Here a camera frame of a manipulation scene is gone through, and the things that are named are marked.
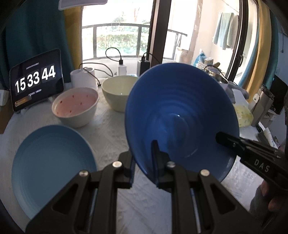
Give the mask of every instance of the charging adapter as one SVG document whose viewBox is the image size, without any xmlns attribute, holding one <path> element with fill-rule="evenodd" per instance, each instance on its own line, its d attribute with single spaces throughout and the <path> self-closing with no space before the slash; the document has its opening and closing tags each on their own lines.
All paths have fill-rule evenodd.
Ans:
<svg viewBox="0 0 288 234">
<path fill-rule="evenodd" d="M 119 76 L 127 75 L 127 67 L 126 67 L 125 64 L 123 64 L 123 60 L 122 59 L 119 60 L 117 75 L 119 75 Z"/>
<path fill-rule="evenodd" d="M 137 76 L 140 77 L 149 68 L 150 62 L 148 60 L 145 60 L 145 57 L 143 56 L 141 60 L 138 60 L 137 62 Z"/>
</svg>

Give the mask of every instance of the digital clock display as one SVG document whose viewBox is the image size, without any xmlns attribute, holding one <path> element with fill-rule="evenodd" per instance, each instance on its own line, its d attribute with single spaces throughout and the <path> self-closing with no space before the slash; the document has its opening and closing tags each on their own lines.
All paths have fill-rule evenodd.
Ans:
<svg viewBox="0 0 288 234">
<path fill-rule="evenodd" d="M 64 90 L 60 50 L 37 55 L 10 70 L 15 112 Z"/>
</svg>

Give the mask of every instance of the lamp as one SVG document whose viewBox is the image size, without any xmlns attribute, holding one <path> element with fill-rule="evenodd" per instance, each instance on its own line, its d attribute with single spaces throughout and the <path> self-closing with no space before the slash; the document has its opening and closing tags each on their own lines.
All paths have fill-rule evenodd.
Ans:
<svg viewBox="0 0 288 234">
<path fill-rule="evenodd" d="M 65 10 L 77 6 L 104 5 L 108 0 L 59 0 L 58 9 Z"/>
</svg>

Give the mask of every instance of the screw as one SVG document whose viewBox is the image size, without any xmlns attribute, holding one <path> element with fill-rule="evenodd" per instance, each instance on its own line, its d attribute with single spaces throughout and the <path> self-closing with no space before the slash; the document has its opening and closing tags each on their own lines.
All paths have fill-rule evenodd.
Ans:
<svg viewBox="0 0 288 234">
<path fill-rule="evenodd" d="M 175 166 L 176 166 L 176 164 L 174 163 L 174 162 L 172 162 L 172 161 L 169 161 L 169 162 L 167 162 L 167 167 L 169 167 L 169 168 L 174 168 Z"/>
<path fill-rule="evenodd" d="M 82 170 L 82 171 L 79 172 L 79 176 L 81 176 L 81 177 L 86 177 L 88 175 L 89 175 L 88 171 Z"/>
<path fill-rule="evenodd" d="M 115 161 L 114 163 L 112 163 L 112 166 L 118 168 L 122 166 L 122 163 L 120 161 Z"/>
<path fill-rule="evenodd" d="M 206 169 L 203 169 L 203 170 L 200 171 L 200 174 L 201 174 L 202 176 L 209 176 L 209 175 L 210 175 L 210 172 L 209 172 L 208 170 L 206 170 Z"/>
</svg>

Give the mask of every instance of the white bowl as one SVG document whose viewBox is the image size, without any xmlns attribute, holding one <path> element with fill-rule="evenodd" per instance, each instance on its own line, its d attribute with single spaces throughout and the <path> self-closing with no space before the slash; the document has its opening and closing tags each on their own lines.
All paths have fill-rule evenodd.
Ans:
<svg viewBox="0 0 288 234">
<path fill-rule="evenodd" d="M 137 80 L 135 76 L 114 76 L 103 82 L 104 97 L 113 110 L 125 112 L 128 96 Z"/>
<path fill-rule="evenodd" d="M 93 119 L 98 100 L 99 95 L 95 89 L 72 88 L 54 100 L 52 112 L 63 124 L 79 128 Z"/>
</svg>

